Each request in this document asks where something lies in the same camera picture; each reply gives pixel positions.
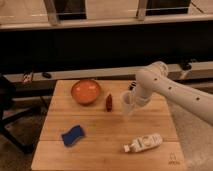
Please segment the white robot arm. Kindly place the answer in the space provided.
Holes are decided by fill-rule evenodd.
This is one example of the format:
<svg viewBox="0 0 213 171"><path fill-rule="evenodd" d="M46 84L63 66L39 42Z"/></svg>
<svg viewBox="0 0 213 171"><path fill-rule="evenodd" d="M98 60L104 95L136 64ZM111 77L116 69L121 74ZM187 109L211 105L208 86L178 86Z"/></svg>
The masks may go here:
<svg viewBox="0 0 213 171"><path fill-rule="evenodd" d="M154 62L137 71L135 103L145 106L156 92L213 126L213 95L174 82L168 78L164 62Z"/></svg>

